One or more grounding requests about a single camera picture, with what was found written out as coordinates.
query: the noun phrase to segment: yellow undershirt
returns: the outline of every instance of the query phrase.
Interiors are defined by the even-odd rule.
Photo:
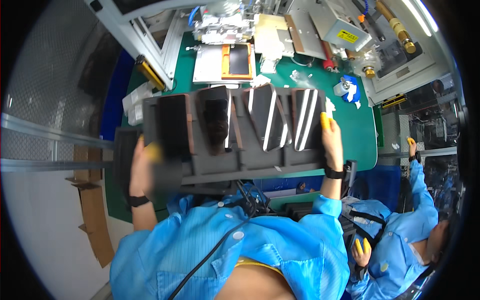
[[[263,264],[263,263],[259,263],[258,261],[255,261],[253,259],[250,259],[248,257],[240,257],[239,260],[237,261],[237,264],[235,265],[235,267],[239,266],[239,265],[242,265],[242,264],[253,264],[253,265],[260,265],[262,267],[266,267],[266,268],[269,268],[269,269],[272,269],[274,270],[275,272],[278,272],[279,274],[281,274],[281,276],[283,276],[282,274],[282,271],[280,271],[279,269],[275,268],[275,267],[271,267],[267,264]]]

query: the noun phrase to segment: green workbench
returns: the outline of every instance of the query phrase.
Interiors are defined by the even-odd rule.
[[[186,32],[183,35],[177,60],[177,68],[175,70],[174,90],[164,93],[163,95],[187,93],[206,87],[204,84],[192,83],[196,52],[185,50],[186,47],[199,44],[200,42],[194,41],[190,32]],[[260,74],[258,59],[259,56],[257,55],[256,71],[257,74]],[[289,85],[289,87],[305,87],[297,85],[297,83],[290,78],[293,70],[303,72],[306,75],[312,74],[309,79],[310,82],[313,83],[316,88],[324,90],[325,95],[329,97],[335,105],[336,111],[333,112],[333,117],[342,130],[344,159],[357,160],[358,171],[369,170],[375,166],[377,161],[377,141],[373,111],[372,108],[368,107],[368,100],[360,79],[358,80],[358,88],[361,92],[361,107],[357,109],[355,104],[347,103],[343,101],[341,97],[334,95],[333,86],[339,82],[343,73],[335,74],[325,71],[322,67],[321,60],[315,59],[313,66],[308,68],[293,63],[290,58],[283,58],[276,66],[276,70],[276,74],[263,75],[270,78],[271,83],[278,87],[285,85]],[[130,78],[127,94],[146,81],[147,79],[134,69]],[[129,126],[125,116],[123,116],[122,119],[122,126]],[[283,177],[314,175],[324,175],[324,170],[319,169],[301,173],[284,174]],[[132,214],[125,208],[123,195],[121,194],[120,188],[113,182],[111,169],[105,170],[105,193],[107,197],[108,214],[112,217],[132,222]],[[158,210],[158,220],[168,216],[165,205],[164,202],[155,204],[155,209]]]

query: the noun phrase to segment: smartphone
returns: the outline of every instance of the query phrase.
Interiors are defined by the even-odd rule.
[[[247,89],[243,102],[265,152],[291,143],[287,120],[273,84]]]
[[[325,112],[325,99],[317,89],[292,89],[294,149],[317,149],[322,142],[320,113]]]
[[[248,47],[250,45],[232,44],[230,46],[230,67],[229,73],[235,75],[248,75]]]
[[[192,115],[187,94],[162,96],[156,104],[157,135],[166,157],[194,154]]]
[[[235,104],[225,86],[199,90],[196,106],[211,155],[230,152],[235,138],[241,148],[241,142],[238,141],[240,133],[237,130]]]

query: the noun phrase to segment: white wall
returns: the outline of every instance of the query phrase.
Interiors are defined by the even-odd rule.
[[[20,245],[46,288],[56,299],[88,300],[108,282],[110,265],[100,267],[78,228],[83,223],[78,190],[65,180],[72,174],[2,173],[1,184]],[[133,226],[111,217],[107,224],[116,250]]]

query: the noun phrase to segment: blue anti-static coat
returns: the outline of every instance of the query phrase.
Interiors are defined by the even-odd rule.
[[[438,223],[438,212],[424,182],[423,167],[418,161],[410,163],[410,184],[412,185],[414,211],[398,214],[377,200],[359,201],[351,204],[357,211],[378,216],[386,220],[385,231],[372,252],[368,274],[357,281],[350,276],[347,291],[353,300],[393,299],[403,293],[427,269],[419,263],[409,243],[427,239]],[[372,237],[381,228],[373,222],[356,222]],[[363,238],[357,235],[363,246]],[[353,263],[351,252],[349,260]]]
[[[223,202],[239,198],[229,196]],[[183,209],[153,231],[137,231],[120,241],[110,268],[115,300],[167,299],[222,236],[247,218],[239,206],[216,202],[187,211],[191,202],[191,196],[182,198]],[[299,300],[340,299],[349,277],[337,219],[341,209],[339,200],[319,196],[312,214],[298,223],[278,216],[252,218],[230,234],[176,299],[213,299],[241,256],[278,268]]]

